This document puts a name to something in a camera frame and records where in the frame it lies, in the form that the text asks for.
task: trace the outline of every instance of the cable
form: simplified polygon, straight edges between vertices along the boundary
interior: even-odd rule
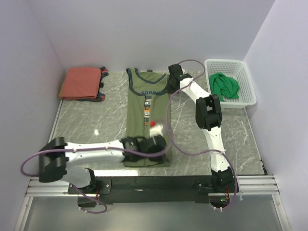
[[[201,154],[205,154],[205,153],[209,153],[209,152],[217,152],[217,153],[220,153],[222,154],[225,159],[227,160],[227,162],[229,163],[230,165],[230,168],[232,170],[232,174],[233,174],[233,177],[234,177],[234,186],[235,186],[235,191],[234,191],[234,196],[232,197],[232,200],[230,201],[230,203],[222,208],[222,209],[226,209],[228,208],[234,201],[235,199],[235,196],[236,196],[236,191],[237,191],[237,180],[236,180],[236,175],[235,175],[235,170],[231,164],[231,161],[228,159],[228,157],[225,155],[224,151],[220,151],[220,150],[216,150],[216,149],[210,149],[210,150],[205,150],[205,151],[202,151],[202,152],[199,152],[199,153],[195,153],[195,154],[191,154],[191,153],[188,153],[184,150],[182,150],[180,147],[177,146],[177,144],[174,142],[173,140],[173,131],[172,131],[172,128],[171,128],[171,125],[169,124],[168,122],[168,111],[170,109],[170,105],[171,105],[171,101],[172,99],[174,98],[174,96],[180,92],[181,90],[189,87],[196,79],[200,78],[204,73],[205,73],[205,66],[203,65],[203,63],[201,63],[200,61],[198,60],[195,60],[195,59],[187,59],[187,60],[183,60],[181,62],[179,62],[179,64],[183,63],[183,62],[187,62],[187,61],[193,61],[193,62],[197,62],[199,63],[202,67],[203,67],[203,72],[198,75],[197,77],[193,78],[192,81],[178,89],[177,91],[175,91],[171,96],[170,96],[170,99],[169,99],[169,102],[168,102],[168,105],[167,105],[167,110],[166,110],[166,118],[165,118],[165,124],[166,124],[166,127],[167,127],[167,134],[170,138],[170,141],[171,143],[169,144],[169,146],[167,148],[165,148],[164,150],[160,151],[160,152],[157,152],[157,153],[153,153],[153,154],[147,154],[147,153],[140,153],[140,152],[136,152],[136,151],[133,151],[133,150],[129,150],[129,149],[123,149],[123,148],[118,148],[118,147],[96,147],[96,148],[81,148],[81,149],[55,149],[55,150],[44,150],[44,151],[40,151],[36,154],[33,154],[31,156],[29,156],[26,160],[24,160],[24,162],[21,164],[20,166],[20,171],[22,174],[26,175],[26,176],[29,176],[29,177],[37,177],[38,175],[37,174],[28,174],[24,171],[24,166],[25,164],[32,158],[38,156],[38,155],[44,155],[44,154],[47,154],[47,153],[58,153],[58,152],[87,152],[87,151],[98,151],[98,150],[108,150],[108,149],[111,149],[111,150],[118,150],[118,151],[122,151],[122,152],[127,152],[127,153],[131,153],[131,154],[135,154],[135,155],[139,155],[139,156],[143,156],[143,157],[158,157],[158,156],[161,156],[163,155],[166,151],[168,151],[172,145],[174,145],[180,152],[182,152],[183,154],[186,154],[186,155],[201,155]],[[103,213],[107,210],[107,206],[103,203],[103,202],[99,202],[98,200],[95,200],[89,196],[86,196],[81,190],[79,190],[75,185],[74,185],[74,188],[77,189],[77,191],[82,194],[83,196],[87,197],[88,199],[92,200],[92,201],[95,201],[101,205],[104,205],[105,206],[105,210],[104,211],[101,211],[101,212],[91,212],[91,211],[88,211],[89,213]]]

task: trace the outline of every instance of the marble table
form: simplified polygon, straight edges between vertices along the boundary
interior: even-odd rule
[[[199,72],[189,72],[193,77]],[[66,142],[100,143],[125,137],[128,76],[126,72],[110,72],[103,79],[104,102],[62,101],[56,118],[53,138],[64,136]],[[207,90],[205,76],[196,81]],[[171,105],[171,125],[175,142],[196,153],[207,150],[203,132],[195,122],[195,103],[185,94],[176,96]],[[263,164],[245,109],[222,109],[222,139],[226,154],[237,175],[263,175]],[[97,176],[181,176],[211,175],[207,154],[187,156],[172,148],[170,167],[124,167],[122,163],[96,162],[83,165]]]

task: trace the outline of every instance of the green towel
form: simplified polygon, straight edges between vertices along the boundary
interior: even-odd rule
[[[222,95],[227,99],[238,99],[239,84],[232,77],[226,77],[223,73],[216,73],[210,76],[210,88],[212,94],[217,94],[220,101],[224,102]]]

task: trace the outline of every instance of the white wall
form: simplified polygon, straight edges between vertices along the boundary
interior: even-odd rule
[[[242,60],[274,0],[28,0],[64,68]]]
[[[0,31],[0,224],[10,231],[29,182],[19,166],[48,141],[64,69],[25,0],[0,2]]]
[[[294,231],[308,218],[308,1],[276,0],[245,61],[257,105],[248,115]]]

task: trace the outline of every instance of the plastic basket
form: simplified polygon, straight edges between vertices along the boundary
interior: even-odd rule
[[[225,102],[220,102],[222,108],[244,108],[247,105],[253,105],[257,102],[254,87],[250,79],[250,73],[247,65],[243,61],[232,59],[207,59],[205,61],[205,74],[208,92],[211,93],[209,77],[217,72],[225,76],[234,78],[239,84],[237,92],[239,98],[228,100],[222,97]]]

